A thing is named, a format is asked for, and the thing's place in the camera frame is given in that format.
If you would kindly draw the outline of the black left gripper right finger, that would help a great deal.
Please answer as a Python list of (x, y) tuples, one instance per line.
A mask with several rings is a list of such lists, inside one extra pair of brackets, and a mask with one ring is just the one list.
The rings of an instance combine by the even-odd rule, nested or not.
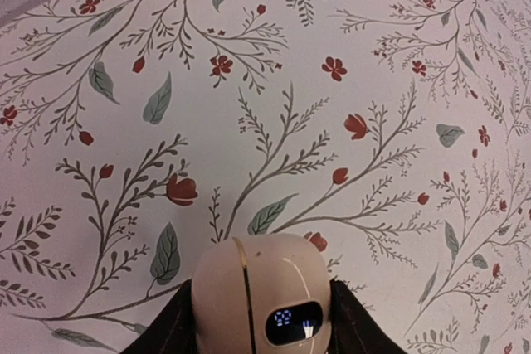
[(330, 288), (330, 353), (406, 354), (378, 326), (345, 282), (332, 279)]

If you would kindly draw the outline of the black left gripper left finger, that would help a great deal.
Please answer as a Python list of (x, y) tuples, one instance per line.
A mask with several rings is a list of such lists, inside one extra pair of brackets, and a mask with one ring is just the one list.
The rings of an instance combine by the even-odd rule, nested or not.
[(186, 280), (148, 328), (124, 354), (197, 353), (192, 310), (192, 280)]

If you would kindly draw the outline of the white earbuds charging case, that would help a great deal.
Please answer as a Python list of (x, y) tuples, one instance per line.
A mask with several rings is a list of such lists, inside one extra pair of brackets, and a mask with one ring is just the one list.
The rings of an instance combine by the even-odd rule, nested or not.
[(325, 353), (331, 288), (318, 248), (299, 235), (233, 237), (192, 277), (201, 353)]

